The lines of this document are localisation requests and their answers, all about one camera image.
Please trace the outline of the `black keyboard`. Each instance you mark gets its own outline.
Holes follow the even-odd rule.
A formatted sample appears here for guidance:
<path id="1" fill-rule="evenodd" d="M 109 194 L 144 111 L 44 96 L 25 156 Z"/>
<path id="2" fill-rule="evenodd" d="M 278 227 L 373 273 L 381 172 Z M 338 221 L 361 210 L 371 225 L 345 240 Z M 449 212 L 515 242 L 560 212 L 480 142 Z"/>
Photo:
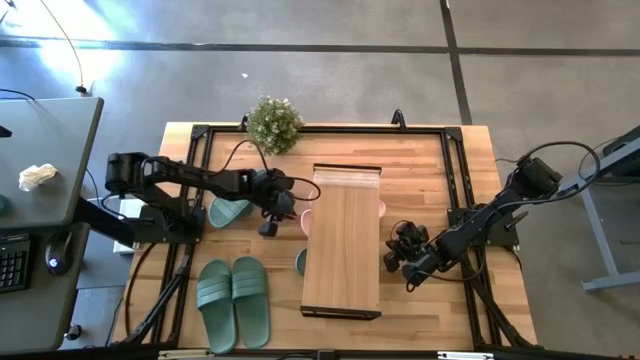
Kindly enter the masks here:
<path id="1" fill-rule="evenodd" d="M 31 238 L 28 234 L 0 237 L 0 294 L 29 287 Z"/>

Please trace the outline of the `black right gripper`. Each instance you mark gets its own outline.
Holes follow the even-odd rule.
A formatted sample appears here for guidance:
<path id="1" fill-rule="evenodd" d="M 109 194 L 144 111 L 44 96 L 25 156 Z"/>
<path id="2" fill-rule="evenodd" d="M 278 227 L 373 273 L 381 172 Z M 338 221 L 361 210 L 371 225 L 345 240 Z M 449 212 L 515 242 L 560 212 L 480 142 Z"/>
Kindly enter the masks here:
<path id="1" fill-rule="evenodd" d="M 415 223 L 401 223 L 395 230 L 397 235 L 396 250 L 384 255 L 385 268 L 389 273 L 396 272 L 399 261 L 406 262 L 403 266 L 403 275 L 407 280 L 408 288 L 416 288 L 427 278 L 426 270 L 420 268 L 418 263 L 429 254 L 428 242 L 430 240 L 427 228 Z"/>

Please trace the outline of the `crumpled white tissue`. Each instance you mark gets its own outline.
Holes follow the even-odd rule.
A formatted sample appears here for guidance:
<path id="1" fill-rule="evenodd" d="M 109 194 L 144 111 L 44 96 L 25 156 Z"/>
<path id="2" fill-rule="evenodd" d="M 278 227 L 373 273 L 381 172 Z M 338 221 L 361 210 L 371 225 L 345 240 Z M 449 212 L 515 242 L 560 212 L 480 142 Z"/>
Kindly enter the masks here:
<path id="1" fill-rule="evenodd" d="M 51 164 L 31 165 L 19 173 L 18 187 L 23 192 L 30 192 L 55 177 L 57 173 L 58 169 Z"/>

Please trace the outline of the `black computer mouse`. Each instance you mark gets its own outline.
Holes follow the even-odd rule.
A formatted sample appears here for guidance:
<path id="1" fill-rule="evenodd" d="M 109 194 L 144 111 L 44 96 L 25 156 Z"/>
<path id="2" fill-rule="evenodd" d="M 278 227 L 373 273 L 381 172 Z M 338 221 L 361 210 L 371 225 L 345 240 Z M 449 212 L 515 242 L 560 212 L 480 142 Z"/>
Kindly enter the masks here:
<path id="1" fill-rule="evenodd" d="M 72 233 L 61 230 L 54 233 L 45 248 L 45 262 L 50 274 L 61 276 L 67 273 L 72 265 Z"/>

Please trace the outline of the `black aluminium table frame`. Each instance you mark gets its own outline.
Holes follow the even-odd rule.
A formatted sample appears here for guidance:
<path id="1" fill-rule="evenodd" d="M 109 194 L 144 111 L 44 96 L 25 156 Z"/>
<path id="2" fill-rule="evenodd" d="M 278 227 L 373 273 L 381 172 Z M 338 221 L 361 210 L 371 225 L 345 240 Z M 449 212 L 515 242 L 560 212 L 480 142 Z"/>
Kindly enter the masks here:
<path id="1" fill-rule="evenodd" d="M 172 159 L 186 159 L 191 130 L 205 123 L 167 123 L 159 153 Z M 218 169 L 244 133 L 231 123 L 210 123 L 219 129 L 212 137 L 210 167 Z M 456 197 L 467 207 L 466 185 L 474 203 L 488 203 L 502 188 L 495 155 L 486 126 L 312 124 L 303 129 L 295 148 L 267 163 L 287 175 L 311 178 L 315 163 L 353 164 L 382 168 L 380 197 L 386 212 L 380 220 L 380 257 L 388 251 L 384 241 L 400 220 L 426 225 L 429 235 L 448 224 L 447 211 Z M 456 140 L 461 135 L 468 181 L 462 179 Z M 456 196 L 449 195 L 441 134 L 449 136 Z M 228 228 L 214 230 L 208 223 L 195 247 L 187 287 L 179 348 L 206 348 L 208 341 L 201 313 L 196 308 L 196 283 L 203 267 L 214 259 L 230 266 L 236 258 L 258 259 L 268 274 L 270 339 L 256 351 L 310 352 L 315 349 L 363 351 L 471 350 L 473 348 L 464 284 L 429 279 L 412 293 L 406 292 L 400 270 L 389 273 L 380 260 L 379 306 L 374 320 L 305 317 L 300 311 L 303 276 L 294 270 L 294 259 L 305 247 L 306 237 L 299 220 L 286 220 L 275 238 L 262 238 L 257 228 L 263 223 L 258 210 Z M 144 318 L 156 301 L 161 285 L 168 245 L 157 245 L 143 261 L 129 300 L 130 327 Z M 529 304 L 516 258 L 497 246 L 486 248 L 487 270 L 492 294 L 500 309 L 519 334 L 536 343 Z"/>

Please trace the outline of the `light grey desk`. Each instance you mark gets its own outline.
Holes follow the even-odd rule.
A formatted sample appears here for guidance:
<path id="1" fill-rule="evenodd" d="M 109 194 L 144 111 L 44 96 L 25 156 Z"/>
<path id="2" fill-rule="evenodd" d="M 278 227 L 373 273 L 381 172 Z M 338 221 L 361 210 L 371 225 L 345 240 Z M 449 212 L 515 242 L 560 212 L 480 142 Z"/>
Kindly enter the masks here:
<path id="1" fill-rule="evenodd" d="M 71 222 L 104 107 L 100 97 L 0 102 L 0 230 L 61 226 Z M 19 189 L 19 173 L 50 164 L 52 179 Z"/>

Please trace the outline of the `silver aluminium bar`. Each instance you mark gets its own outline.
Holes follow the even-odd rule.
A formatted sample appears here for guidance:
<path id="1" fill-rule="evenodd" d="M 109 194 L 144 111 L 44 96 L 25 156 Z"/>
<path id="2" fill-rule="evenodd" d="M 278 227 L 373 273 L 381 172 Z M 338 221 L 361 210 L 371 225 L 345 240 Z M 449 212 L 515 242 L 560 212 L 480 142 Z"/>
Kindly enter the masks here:
<path id="1" fill-rule="evenodd" d="M 213 353 L 205 349 L 173 349 L 160 351 L 157 360 L 186 360 L 210 356 L 213 356 Z"/>
<path id="2" fill-rule="evenodd" d="M 438 351 L 438 360 L 494 360 L 493 353 Z"/>

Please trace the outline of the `grey metal table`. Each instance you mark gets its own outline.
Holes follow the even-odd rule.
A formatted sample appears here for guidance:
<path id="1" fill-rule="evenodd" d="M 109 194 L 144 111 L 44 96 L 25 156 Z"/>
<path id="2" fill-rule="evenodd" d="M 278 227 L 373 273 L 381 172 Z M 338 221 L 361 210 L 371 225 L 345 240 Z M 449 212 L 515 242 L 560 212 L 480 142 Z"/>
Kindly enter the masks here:
<path id="1" fill-rule="evenodd" d="M 588 157 L 586 154 L 579 163 L 577 174 L 560 186 L 561 195 L 573 190 L 577 191 L 585 186 L 585 189 L 580 192 L 580 196 L 608 272 L 605 277 L 583 282 L 582 286 L 586 292 L 640 285 L 640 270 L 627 273 L 619 272 L 602 225 L 602 219 L 589 189 L 590 186 L 614 188 L 640 186 L 640 125 L 619 137 L 597 145 L 597 148 L 600 147 L 603 148 L 603 151 L 599 158 L 599 169 L 596 169 L 596 163 L 594 163 L 586 170 L 582 170 L 585 159 Z"/>

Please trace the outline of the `small potted green plant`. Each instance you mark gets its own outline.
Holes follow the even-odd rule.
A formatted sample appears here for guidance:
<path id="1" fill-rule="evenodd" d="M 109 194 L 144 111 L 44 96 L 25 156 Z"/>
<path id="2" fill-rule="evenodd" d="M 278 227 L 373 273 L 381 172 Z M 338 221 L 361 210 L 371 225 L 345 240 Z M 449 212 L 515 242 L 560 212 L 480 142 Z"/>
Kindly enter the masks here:
<path id="1" fill-rule="evenodd" d="M 265 155 L 289 151 L 299 140 L 304 127 L 302 116 L 287 98 L 263 96 L 247 118 L 248 137 Z"/>

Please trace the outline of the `wooden shelf with black frame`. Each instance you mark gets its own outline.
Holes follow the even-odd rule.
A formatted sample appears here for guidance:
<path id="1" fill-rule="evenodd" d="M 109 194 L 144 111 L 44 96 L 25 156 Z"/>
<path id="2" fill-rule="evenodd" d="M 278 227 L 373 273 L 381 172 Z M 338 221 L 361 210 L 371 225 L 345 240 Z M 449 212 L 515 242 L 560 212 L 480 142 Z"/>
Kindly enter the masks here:
<path id="1" fill-rule="evenodd" d="M 381 316 L 380 178 L 375 166 L 316 163 L 300 311 L 309 317 Z"/>

